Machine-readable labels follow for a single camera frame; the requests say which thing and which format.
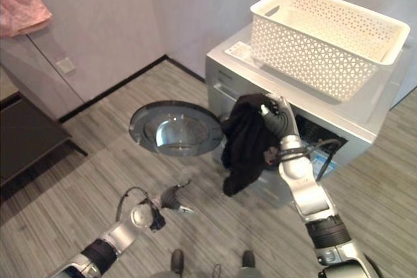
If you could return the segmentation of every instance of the leg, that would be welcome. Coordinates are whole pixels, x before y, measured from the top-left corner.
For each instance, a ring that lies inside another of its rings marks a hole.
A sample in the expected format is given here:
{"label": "leg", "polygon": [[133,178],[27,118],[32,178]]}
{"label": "leg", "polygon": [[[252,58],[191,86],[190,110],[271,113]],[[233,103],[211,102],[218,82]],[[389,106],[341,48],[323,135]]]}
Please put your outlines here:
{"label": "leg", "polygon": [[263,278],[262,273],[255,268],[255,255],[252,251],[245,251],[242,256],[242,268],[237,278]]}
{"label": "leg", "polygon": [[69,139],[67,142],[67,145],[73,148],[75,151],[81,153],[83,156],[88,156],[89,154],[86,153],[79,145],[77,145],[75,142],[73,142],[71,139]]}
{"label": "leg", "polygon": [[171,271],[156,273],[151,278],[181,278],[184,271],[184,253],[177,249],[171,255]]}
{"label": "leg", "polygon": [[173,273],[172,271],[164,271],[163,273],[156,273],[151,278],[180,278],[180,275]]}

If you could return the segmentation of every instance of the washing machine door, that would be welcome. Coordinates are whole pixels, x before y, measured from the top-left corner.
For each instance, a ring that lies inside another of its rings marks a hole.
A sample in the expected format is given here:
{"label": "washing machine door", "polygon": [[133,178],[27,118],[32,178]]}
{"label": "washing machine door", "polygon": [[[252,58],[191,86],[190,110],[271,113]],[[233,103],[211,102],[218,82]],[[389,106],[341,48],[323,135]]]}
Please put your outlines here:
{"label": "washing machine door", "polygon": [[223,139],[220,121],[210,111],[174,100],[138,109],[129,133],[142,147],[168,156],[197,156],[215,149]]}

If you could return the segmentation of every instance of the dark cabinet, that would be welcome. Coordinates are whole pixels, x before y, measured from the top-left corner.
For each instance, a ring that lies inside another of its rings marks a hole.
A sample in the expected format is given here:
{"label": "dark cabinet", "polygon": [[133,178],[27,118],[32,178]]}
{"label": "dark cabinet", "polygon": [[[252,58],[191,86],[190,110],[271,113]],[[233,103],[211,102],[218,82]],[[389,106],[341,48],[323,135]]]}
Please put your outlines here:
{"label": "dark cabinet", "polygon": [[64,143],[87,155],[70,134],[19,92],[1,102],[1,185]]}

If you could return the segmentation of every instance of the shoe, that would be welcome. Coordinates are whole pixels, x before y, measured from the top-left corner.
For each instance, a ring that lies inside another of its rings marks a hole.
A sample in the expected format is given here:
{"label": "shoe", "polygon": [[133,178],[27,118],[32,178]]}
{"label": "shoe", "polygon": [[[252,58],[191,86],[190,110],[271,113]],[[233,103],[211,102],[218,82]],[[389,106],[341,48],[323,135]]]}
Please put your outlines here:
{"label": "shoe", "polygon": [[242,256],[242,267],[255,268],[255,255],[252,251],[245,251]]}
{"label": "shoe", "polygon": [[180,277],[182,276],[182,272],[184,271],[184,253],[180,249],[177,249],[174,252],[172,252],[171,271],[179,274]]}

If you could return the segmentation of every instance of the label sticker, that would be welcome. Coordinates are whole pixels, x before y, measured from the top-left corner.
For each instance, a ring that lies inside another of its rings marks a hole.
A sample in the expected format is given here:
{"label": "label sticker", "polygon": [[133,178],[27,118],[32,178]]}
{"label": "label sticker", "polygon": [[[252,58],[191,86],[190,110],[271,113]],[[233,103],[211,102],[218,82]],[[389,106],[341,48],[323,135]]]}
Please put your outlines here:
{"label": "label sticker", "polygon": [[246,64],[255,66],[255,61],[252,59],[251,46],[244,42],[237,42],[230,48],[224,51],[226,54],[245,62]]}
{"label": "label sticker", "polygon": [[[313,174],[315,178],[317,178],[317,175],[319,174],[323,164],[326,162],[326,159],[326,157],[318,154],[314,157],[313,161],[311,161],[311,164],[313,165]],[[323,176],[333,171],[337,166],[338,165],[335,162],[331,161]]]}

